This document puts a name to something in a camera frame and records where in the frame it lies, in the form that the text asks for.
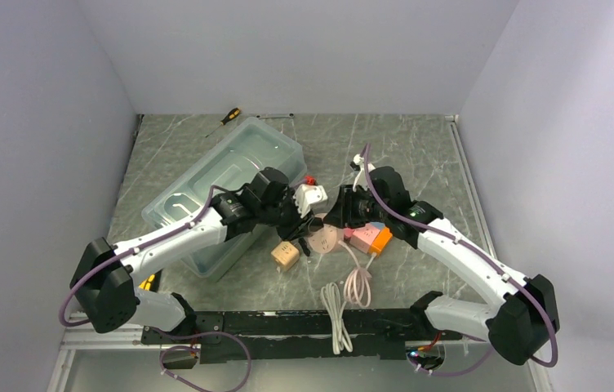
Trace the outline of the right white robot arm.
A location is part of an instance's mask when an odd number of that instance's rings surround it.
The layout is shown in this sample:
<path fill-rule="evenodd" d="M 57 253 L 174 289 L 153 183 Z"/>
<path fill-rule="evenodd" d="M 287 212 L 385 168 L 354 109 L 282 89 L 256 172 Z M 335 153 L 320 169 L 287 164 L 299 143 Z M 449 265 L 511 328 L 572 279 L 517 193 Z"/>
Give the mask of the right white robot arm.
<path fill-rule="evenodd" d="M 380 222 L 395 238 L 442 262 L 483 299 L 479 304 L 441 292 L 423 295 L 411 307 L 411 328 L 419 338 L 458 332 L 488 342 L 516 365 L 538 362 L 537 351 L 548 345 L 551 357 L 540 364 L 557 363 L 554 285 L 541 274 L 529 278 L 472 243 L 436 207 L 412 199 L 392 167 L 360 171 L 357 184 L 340 187 L 323 220 L 340 229 Z"/>

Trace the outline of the beige cube socket adapter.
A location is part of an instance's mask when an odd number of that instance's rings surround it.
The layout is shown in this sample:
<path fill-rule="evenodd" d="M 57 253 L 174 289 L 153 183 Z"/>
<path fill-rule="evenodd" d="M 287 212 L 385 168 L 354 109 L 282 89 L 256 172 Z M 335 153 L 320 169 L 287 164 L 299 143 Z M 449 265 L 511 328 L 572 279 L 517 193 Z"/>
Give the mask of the beige cube socket adapter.
<path fill-rule="evenodd" d="M 288 271 L 299 259 L 300 250 L 292 243 L 283 241 L 270 253 L 279 273 Z"/>

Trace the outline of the round pink power socket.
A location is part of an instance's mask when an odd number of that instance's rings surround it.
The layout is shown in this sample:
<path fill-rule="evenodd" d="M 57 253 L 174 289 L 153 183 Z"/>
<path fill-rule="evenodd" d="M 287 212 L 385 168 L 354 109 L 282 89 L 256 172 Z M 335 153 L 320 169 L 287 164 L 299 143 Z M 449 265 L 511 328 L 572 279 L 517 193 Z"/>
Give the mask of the round pink power socket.
<path fill-rule="evenodd" d="M 341 241 L 342 230 L 332 225 L 324 225 L 307 238 L 307 243 L 311 250 L 319 254 L 327 254 L 334 251 Z"/>

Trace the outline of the orange power strip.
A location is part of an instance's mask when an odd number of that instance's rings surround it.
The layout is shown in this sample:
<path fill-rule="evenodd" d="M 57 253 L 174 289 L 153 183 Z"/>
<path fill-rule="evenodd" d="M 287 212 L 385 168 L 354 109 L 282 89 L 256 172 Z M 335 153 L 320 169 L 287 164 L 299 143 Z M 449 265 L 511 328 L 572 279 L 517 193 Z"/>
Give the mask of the orange power strip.
<path fill-rule="evenodd" d="M 384 227 L 383 229 L 380 229 L 377 236 L 375 236 L 375 238 L 372 240 L 368 253 L 380 256 L 392 238 L 393 235 L 389 228 Z"/>

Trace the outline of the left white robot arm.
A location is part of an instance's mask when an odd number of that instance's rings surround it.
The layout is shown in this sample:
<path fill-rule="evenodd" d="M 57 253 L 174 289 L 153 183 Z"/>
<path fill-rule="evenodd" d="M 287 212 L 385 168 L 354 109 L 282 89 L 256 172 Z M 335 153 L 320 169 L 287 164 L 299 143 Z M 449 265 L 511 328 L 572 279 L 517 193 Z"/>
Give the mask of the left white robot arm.
<path fill-rule="evenodd" d="M 86 323 L 105 334 L 134 323 L 156 328 L 183 343 L 195 332 L 197 315 L 177 293 L 141 288 L 145 278 L 182 256 L 250 233 L 258 225 L 273 227 L 283 241 L 295 241 L 317 227 L 315 210 L 327 201 L 321 185 L 291 185 L 268 167 L 239 189 L 210 188 L 206 202 L 191 215 L 132 240 L 89 243 L 70 284 Z"/>

